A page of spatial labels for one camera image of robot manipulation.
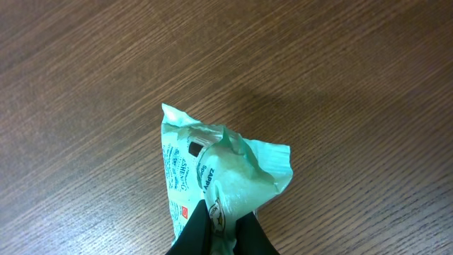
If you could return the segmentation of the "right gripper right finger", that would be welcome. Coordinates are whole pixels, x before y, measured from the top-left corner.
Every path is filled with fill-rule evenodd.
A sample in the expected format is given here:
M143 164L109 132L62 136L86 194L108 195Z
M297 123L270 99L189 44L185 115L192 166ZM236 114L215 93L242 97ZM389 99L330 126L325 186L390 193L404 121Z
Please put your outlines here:
M236 221L235 255L280 255L253 212Z

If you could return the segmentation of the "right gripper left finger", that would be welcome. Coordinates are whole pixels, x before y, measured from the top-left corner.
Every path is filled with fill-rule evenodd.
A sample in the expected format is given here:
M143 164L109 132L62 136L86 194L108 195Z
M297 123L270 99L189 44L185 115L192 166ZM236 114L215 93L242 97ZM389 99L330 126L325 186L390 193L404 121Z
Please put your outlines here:
M200 200L166 255L209 255L210 246L211 218L205 200Z

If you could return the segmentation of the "green white snack pack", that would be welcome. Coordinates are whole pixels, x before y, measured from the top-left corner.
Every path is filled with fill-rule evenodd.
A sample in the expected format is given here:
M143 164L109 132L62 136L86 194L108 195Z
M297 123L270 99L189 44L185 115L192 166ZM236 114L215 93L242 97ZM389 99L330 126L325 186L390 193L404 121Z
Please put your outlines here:
M200 200L211 218L210 254L233 254L236 221L281 194L293 177L290 147L249 140L163 104L161 145L175 239Z

